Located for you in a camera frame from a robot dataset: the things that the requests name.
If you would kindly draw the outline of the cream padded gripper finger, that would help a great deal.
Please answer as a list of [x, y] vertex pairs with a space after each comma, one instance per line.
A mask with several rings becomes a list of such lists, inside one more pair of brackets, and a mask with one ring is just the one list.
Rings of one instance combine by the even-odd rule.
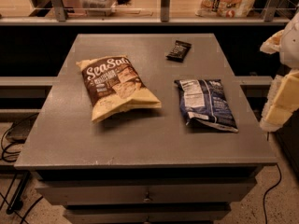
[[280, 30], [270, 36], [260, 46], [260, 51], [266, 54], [274, 54], [280, 52], [280, 41], [283, 35], [283, 30]]
[[285, 76], [276, 75], [267, 94], [267, 102], [263, 107], [260, 127], [266, 132], [275, 132], [298, 109], [299, 70], [291, 70]]

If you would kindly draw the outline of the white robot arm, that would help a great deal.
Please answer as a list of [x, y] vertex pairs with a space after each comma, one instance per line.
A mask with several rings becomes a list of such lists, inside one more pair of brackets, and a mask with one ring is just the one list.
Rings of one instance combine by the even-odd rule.
[[283, 30], [263, 42], [260, 51], [278, 52], [280, 62], [291, 69], [287, 75], [275, 76], [263, 107], [260, 127], [266, 132], [275, 132], [299, 109], [299, 14]]

